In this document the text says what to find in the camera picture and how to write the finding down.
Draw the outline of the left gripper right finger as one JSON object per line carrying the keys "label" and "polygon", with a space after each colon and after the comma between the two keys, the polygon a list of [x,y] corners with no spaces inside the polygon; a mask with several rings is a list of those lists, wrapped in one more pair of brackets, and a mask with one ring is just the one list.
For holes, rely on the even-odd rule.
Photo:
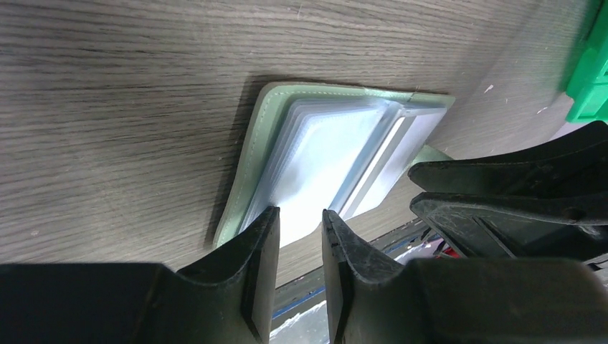
{"label": "left gripper right finger", "polygon": [[[323,230],[345,224],[331,210]],[[332,343],[605,343],[607,289],[566,259],[411,259],[384,284],[356,279]]]}

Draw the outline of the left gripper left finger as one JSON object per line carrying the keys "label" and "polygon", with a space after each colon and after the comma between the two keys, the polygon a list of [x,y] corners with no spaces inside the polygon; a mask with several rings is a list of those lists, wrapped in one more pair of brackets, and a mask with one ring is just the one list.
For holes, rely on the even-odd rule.
{"label": "left gripper left finger", "polygon": [[267,343],[280,210],[173,271],[161,263],[4,264],[3,343]]}

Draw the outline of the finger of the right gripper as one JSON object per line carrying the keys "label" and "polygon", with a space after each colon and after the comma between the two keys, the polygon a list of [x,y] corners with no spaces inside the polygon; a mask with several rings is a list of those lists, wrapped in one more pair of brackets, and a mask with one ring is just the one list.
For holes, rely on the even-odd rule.
{"label": "finger of the right gripper", "polygon": [[421,193],[409,208],[461,257],[593,260],[607,253],[607,193],[557,199]]}
{"label": "finger of the right gripper", "polygon": [[595,121],[525,150],[413,165],[409,179],[426,192],[542,199],[607,190],[607,124]]}

